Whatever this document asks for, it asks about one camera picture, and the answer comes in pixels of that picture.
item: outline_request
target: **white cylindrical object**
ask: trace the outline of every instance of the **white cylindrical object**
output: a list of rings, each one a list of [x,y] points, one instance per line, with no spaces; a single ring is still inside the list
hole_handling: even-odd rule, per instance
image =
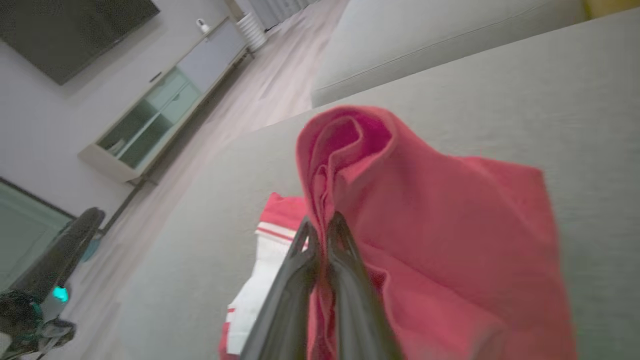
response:
[[[240,28],[244,37],[246,37],[249,42],[249,50],[251,52],[257,51],[267,42],[267,36],[264,34],[264,31],[260,30],[260,26],[258,26],[258,23],[251,13],[246,14],[246,16],[238,22],[238,28]]]
[[[196,20],[196,25],[198,25],[198,27],[200,28],[200,31],[202,31],[203,34],[206,34],[207,31],[211,29],[209,25],[205,24],[204,19]]]

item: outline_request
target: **tv screen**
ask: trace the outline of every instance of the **tv screen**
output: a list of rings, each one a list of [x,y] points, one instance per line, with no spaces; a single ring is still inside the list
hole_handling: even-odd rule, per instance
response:
[[[159,12],[151,0],[0,0],[0,37],[62,85]]]

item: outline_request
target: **white cabinet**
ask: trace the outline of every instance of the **white cabinet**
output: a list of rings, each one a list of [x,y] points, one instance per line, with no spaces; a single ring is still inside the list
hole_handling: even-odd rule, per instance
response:
[[[180,60],[177,68],[191,79],[201,92],[206,92],[222,76],[229,63],[244,46],[244,37],[236,25],[226,21]]]
[[[246,48],[236,25],[225,19],[79,157],[121,183],[142,176]]]

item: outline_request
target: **gray fabric upholstery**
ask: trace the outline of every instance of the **gray fabric upholstery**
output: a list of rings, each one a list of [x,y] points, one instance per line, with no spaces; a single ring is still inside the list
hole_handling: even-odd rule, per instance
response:
[[[351,0],[316,76],[312,104],[584,19],[580,0]]]
[[[640,359],[640,9],[450,62],[339,103],[388,108],[447,154],[545,172],[581,359]],[[132,359],[212,359],[271,192],[301,195],[294,144],[322,107],[214,157],[124,297]]]

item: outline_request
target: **sofa cushion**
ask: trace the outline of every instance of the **sofa cushion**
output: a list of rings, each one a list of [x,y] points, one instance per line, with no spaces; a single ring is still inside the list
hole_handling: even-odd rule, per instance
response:
[[[327,47],[312,103],[585,18],[579,0],[351,0]]]

